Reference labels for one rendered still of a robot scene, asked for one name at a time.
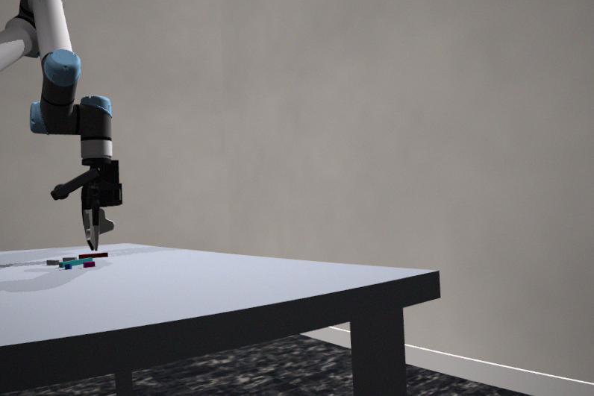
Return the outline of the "turquoise rod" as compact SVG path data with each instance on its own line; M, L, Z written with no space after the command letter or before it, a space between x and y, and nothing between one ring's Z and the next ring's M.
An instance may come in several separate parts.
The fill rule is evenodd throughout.
M85 262L92 262L93 258L84 258L84 259L79 259L79 260L71 260L71 261L66 261L66 262L61 262L59 263L59 268L64 268L65 264L72 264L73 265L81 265Z

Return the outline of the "red rod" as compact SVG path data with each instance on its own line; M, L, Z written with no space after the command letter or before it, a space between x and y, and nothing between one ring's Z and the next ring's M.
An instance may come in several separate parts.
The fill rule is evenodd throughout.
M84 258L98 258L98 257L108 257L108 253L98 253L98 254L80 254L78 255L79 259L84 259Z

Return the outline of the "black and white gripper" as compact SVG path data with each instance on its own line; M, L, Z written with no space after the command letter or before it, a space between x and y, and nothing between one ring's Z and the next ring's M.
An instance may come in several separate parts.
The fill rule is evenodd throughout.
M90 166L90 169L94 168L99 175L96 179L83 185L81 189L81 211L87 243L91 251L97 251L99 234L114 229L113 221L106 219L105 211L99 207L122 204L119 161L94 157L82 159L82 165Z

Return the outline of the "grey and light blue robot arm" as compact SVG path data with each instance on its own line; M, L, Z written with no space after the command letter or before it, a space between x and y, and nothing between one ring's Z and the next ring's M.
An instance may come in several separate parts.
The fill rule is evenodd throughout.
M74 104L81 61L72 52L63 12L65 0L20 0L20 3L19 14L0 32L0 72L23 56L40 56L43 88L40 101L31 104L31 131L81 135L81 158L111 158L109 99L86 96L80 104ZM98 176L94 168L90 169L68 183L56 185L51 196L54 200L65 199Z

